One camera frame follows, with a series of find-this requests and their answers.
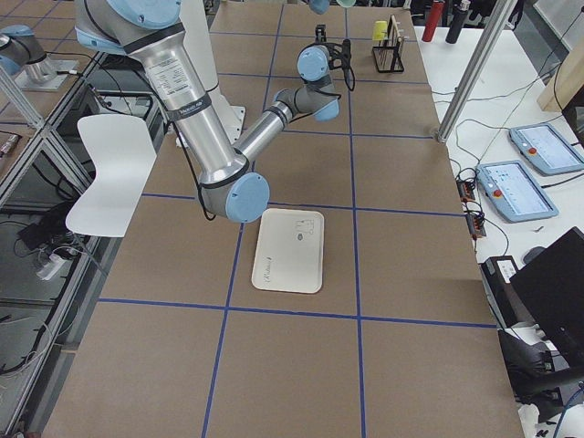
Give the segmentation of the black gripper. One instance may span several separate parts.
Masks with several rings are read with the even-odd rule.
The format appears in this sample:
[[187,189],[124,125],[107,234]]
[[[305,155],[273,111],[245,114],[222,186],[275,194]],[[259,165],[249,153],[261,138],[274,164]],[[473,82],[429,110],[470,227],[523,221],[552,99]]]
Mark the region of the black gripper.
[[324,45],[328,42],[327,33],[326,33],[326,26],[325,25],[316,25],[315,27],[315,43],[317,45]]

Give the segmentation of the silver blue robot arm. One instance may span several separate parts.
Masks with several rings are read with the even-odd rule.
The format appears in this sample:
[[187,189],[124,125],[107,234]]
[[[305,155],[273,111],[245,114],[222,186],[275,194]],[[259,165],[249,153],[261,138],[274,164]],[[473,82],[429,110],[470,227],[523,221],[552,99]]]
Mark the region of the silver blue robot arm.
[[311,11],[323,15],[329,10],[329,0],[306,0]]
[[202,81],[205,73],[216,73],[203,4],[196,4],[194,19],[183,13],[187,6],[185,1],[77,1],[78,42],[141,63],[167,119],[201,166],[196,186],[205,214],[253,222],[266,209],[270,190],[262,175],[251,172],[251,163],[296,115],[319,121],[337,117],[340,95],[330,72],[345,56],[318,37],[297,57],[302,86],[278,92],[259,119],[231,141],[212,87]]

